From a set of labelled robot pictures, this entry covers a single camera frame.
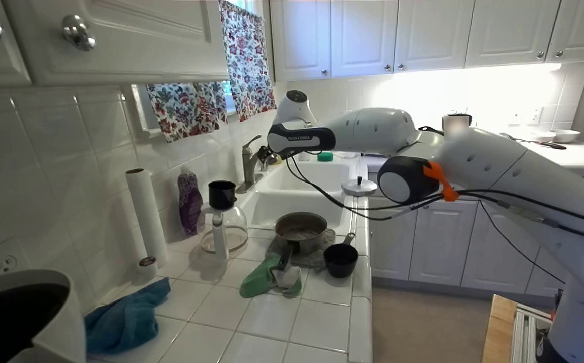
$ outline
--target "wooden table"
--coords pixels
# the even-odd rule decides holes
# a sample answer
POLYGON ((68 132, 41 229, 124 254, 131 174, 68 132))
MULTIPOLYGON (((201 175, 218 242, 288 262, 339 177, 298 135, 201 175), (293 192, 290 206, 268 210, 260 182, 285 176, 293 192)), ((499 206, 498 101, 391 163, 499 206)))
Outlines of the wooden table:
POLYGON ((516 310, 515 301, 494 295, 485 348, 482 352, 482 363, 509 363, 511 361, 516 310))

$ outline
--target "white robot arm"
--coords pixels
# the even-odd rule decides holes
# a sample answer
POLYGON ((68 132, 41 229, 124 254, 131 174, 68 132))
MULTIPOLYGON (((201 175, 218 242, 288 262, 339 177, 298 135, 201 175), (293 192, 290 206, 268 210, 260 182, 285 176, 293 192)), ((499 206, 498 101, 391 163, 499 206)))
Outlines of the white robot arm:
POLYGON ((584 235, 576 234, 584 233, 584 218, 577 217, 584 217, 584 178, 519 143, 480 129, 447 135, 446 140, 439 133, 417 131, 402 110, 364 108, 318 124, 307 97, 299 91, 287 93, 267 140, 283 158, 301 151, 390 156, 379 170, 378 183, 394 202, 410 203, 435 193, 441 180, 426 172, 439 166, 450 183, 499 199, 494 204, 498 208, 511 206, 504 209, 505 215, 572 275, 548 338, 539 347, 538 360, 584 362, 584 235), (287 121, 310 118, 317 126, 299 130, 284 126, 287 121))

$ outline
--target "floral curtain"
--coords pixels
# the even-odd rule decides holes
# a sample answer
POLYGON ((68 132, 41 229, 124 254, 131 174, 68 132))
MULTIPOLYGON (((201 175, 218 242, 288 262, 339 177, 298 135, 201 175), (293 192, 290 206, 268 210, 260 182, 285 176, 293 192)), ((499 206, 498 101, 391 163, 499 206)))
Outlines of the floral curtain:
POLYGON ((209 133, 227 122, 221 82, 156 83, 146 90, 167 142, 209 133))
POLYGON ((220 20, 225 35, 229 81, 240 121, 275 110, 262 18, 220 0, 220 20))

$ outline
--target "kitchen sink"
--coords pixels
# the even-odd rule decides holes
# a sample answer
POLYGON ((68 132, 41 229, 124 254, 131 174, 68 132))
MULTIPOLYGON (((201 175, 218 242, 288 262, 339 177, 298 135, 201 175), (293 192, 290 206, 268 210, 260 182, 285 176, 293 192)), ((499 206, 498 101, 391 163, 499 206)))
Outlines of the kitchen sink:
MULTIPOLYGON (((292 162, 290 162, 290 167, 294 170, 294 174, 299 175, 292 162)), ((345 164, 298 161, 298 167, 307 179, 328 193, 340 192, 341 183, 357 177, 356 168, 345 164)), ((315 191, 313 186, 294 177, 284 161, 283 165, 271 172, 271 175, 268 175, 263 182, 269 189, 315 191)))
MULTIPOLYGON (((352 207, 352 196, 335 195, 334 198, 352 207)), ((350 232, 352 213, 338 207, 323 195, 310 192, 257 191, 241 203, 250 228, 274 229, 276 220, 291 212, 312 212, 322 216, 338 236, 350 232)))

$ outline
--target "blue towel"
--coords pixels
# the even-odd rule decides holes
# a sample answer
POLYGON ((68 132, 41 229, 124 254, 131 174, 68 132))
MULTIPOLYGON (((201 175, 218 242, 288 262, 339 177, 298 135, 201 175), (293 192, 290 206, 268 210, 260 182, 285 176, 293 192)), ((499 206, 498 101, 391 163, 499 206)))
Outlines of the blue towel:
POLYGON ((163 278, 86 315, 86 352, 121 353, 153 339, 159 331, 155 307, 169 292, 169 278, 163 278))

